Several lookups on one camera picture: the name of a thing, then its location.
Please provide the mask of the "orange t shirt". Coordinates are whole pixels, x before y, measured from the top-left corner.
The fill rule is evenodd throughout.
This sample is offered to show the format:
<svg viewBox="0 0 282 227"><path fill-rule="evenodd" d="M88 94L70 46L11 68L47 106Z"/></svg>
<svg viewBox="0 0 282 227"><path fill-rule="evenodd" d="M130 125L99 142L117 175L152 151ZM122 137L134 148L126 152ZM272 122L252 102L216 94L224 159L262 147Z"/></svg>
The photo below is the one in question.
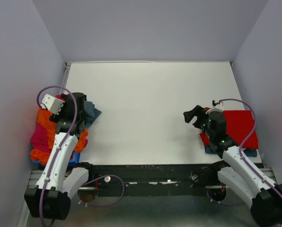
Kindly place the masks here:
<svg viewBox="0 0 282 227"><path fill-rule="evenodd" d="M48 110L40 109L37 123L39 123L46 131L47 131L47 137L48 137L48 148L52 150L53 143L54 143L54 137L55 137L55 127L56 123L49 120L50 116L52 115L51 112ZM88 130L85 129L79 138L79 141L74 149L75 152L80 153L88 144Z"/></svg>
<svg viewBox="0 0 282 227"><path fill-rule="evenodd" d="M46 165L50 156L50 152L44 152L39 149L32 149L30 157L32 161L38 161L42 165Z"/></svg>

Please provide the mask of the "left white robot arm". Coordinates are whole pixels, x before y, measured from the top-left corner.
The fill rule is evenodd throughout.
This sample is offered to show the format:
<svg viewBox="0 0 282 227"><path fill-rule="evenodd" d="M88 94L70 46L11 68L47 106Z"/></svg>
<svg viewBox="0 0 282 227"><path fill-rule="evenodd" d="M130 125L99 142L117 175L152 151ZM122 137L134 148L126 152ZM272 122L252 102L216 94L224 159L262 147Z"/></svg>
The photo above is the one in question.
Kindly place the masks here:
<svg viewBox="0 0 282 227"><path fill-rule="evenodd" d="M49 94L42 100L56 124L52 151L45 169L34 188L25 191L24 199L34 218L65 220L70 208L70 192L63 188L70 157L88 122L85 110L87 96L81 92L62 94L61 99Z"/></svg>

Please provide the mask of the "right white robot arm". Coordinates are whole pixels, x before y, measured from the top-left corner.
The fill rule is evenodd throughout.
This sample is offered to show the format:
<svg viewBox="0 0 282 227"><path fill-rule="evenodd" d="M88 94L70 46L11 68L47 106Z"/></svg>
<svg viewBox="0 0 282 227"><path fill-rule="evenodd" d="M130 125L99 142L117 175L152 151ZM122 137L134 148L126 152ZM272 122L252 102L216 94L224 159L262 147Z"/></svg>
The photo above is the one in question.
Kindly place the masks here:
<svg viewBox="0 0 282 227"><path fill-rule="evenodd" d="M266 176L227 134L223 110L218 107L207 110L197 105L183 115L186 123L196 118L193 126L202 130L212 151L227 163L221 169L209 171L208 182L212 185L223 183L232 189L248 206L260 227L282 225L282 184Z"/></svg>

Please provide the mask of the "grey blue t shirt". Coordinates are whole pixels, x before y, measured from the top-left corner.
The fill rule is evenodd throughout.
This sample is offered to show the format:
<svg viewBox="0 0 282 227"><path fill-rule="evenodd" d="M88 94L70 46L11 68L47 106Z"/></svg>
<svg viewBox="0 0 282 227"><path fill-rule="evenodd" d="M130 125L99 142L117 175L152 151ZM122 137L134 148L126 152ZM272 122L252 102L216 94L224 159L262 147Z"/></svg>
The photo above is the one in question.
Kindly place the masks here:
<svg viewBox="0 0 282 227"><path fill-rule="evenodd" d="M86 123L86 128L88 129L96 121L96 119L101 115L102 112L96 109L95 105L90 101L85 102L85 111L86 111L87 119L88 119Z"/></svg>

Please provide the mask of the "magenta t shirt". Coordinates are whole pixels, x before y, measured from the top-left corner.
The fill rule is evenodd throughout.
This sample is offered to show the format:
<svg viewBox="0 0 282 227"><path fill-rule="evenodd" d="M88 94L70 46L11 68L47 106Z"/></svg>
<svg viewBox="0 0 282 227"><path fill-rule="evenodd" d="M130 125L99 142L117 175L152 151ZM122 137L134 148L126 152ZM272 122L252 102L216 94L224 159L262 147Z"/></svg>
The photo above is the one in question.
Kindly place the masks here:
<svg viewBox="0 0 282 227"><path fill-rule="evenodd" d="M30 139L30 142L32 144L32 149L39 149L44 152L51 152L51 150L48 148L47 131L37 122L35 131Z"/></svg>

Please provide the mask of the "blue plastic bin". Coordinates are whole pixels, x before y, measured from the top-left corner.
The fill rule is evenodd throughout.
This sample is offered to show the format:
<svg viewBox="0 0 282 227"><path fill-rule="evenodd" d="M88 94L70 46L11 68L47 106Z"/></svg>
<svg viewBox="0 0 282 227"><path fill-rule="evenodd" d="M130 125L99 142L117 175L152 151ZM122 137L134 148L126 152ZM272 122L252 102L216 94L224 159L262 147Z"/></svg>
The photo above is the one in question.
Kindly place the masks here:
<svg viewBox="0 0 282 227"><path fill-rule="evenodd" d="M75 166L77 163L79 163L79 160L80 160L80 153L73 151L70 160L68 162L68 166Z"/></svg>

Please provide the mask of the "folded red t shirt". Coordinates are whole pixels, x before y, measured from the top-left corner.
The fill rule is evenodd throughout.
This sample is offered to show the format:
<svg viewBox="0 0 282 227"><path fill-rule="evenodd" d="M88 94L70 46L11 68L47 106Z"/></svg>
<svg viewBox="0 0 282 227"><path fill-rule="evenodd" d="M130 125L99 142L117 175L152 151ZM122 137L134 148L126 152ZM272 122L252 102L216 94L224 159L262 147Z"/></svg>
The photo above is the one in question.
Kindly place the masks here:
<svg viewBox="0 0 282 227"><path fill-rule="evenodd" d="M251 132L254 126L253 115L250 110L225 110L224 117L227 121L227 134L239 145ZM200 138L205 146L209 146L209 139L204 132L200 133ZM258 138L256 131L247 139L242 148L258 149Z"/></svg>

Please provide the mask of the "folded blue t shirt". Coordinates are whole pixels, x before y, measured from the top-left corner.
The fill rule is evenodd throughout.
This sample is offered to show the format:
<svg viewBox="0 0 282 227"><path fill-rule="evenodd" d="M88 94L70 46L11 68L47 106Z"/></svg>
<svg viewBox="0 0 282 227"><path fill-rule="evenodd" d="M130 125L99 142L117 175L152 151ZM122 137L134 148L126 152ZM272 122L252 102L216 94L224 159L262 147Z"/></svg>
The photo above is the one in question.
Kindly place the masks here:
<svg viewBox="0 0 282 227"><path fill-rule="evenodd" d="M210 146L204 146L204 150L206 154L215 154ZM245 153L247 157L257 157L257 150L256 149L246 149L243 148L242 151Z"/></svg>

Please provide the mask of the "aluminium frame rail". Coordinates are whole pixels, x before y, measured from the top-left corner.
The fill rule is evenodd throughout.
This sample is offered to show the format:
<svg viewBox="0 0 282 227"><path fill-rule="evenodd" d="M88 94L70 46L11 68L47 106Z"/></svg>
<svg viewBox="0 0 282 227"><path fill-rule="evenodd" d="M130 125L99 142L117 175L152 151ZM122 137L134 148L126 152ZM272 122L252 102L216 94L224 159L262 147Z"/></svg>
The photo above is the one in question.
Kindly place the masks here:
<svg viewBox="0 0 282 227"><path fill-rule="evenodd" d="M277 181L272 168L260 168L260 170L275 182ZM27 187L34 188L42 173L43 170L32 170Z"/></svg>

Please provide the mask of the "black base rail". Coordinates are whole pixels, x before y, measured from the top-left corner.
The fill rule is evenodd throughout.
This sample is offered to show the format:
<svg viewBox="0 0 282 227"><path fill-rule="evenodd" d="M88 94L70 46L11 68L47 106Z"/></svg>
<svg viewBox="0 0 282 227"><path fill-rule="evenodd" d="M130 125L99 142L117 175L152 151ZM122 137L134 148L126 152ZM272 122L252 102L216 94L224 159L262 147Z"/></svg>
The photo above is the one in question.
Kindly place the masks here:
<svg viewBox="0 0 282 227"><path fill-rule="evenodd" d="M93 165L76 164L87 170L86 189L101 197L206 196L221 201L227 189L218 180L223 161L214 164Z"/></svg>

